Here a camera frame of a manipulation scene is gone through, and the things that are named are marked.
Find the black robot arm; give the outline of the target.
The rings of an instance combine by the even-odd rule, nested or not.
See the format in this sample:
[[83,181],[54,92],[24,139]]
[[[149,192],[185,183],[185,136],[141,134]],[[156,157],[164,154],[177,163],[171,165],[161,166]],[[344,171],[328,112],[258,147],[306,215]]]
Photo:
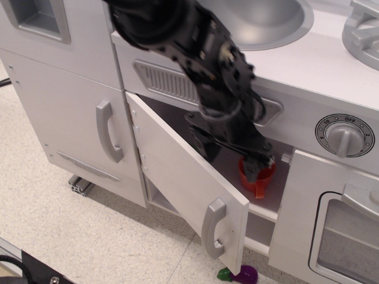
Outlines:
[[197,1],[110,1],[116,31],[131,46],[179,64],[194,84],[199,111],[186,120],[208,161],[227,147],[244,156],[249,182],[274,164],[270,142],[256,129],[266,109],[252,89],[253,66],[228,29]]

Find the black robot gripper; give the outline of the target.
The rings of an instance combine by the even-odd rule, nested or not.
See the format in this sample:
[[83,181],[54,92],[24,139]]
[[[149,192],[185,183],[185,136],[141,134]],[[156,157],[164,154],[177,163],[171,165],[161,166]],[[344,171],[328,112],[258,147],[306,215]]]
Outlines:
[[213,162],[220,148],[226,147],[244,155],[243,169],[248,182],[256,182],[259,173],[275,163],[270,142],[255,128],[243,113],[242,104],[236,104],[229,113],[200,112],[185,115],[194,145],[199,154]]

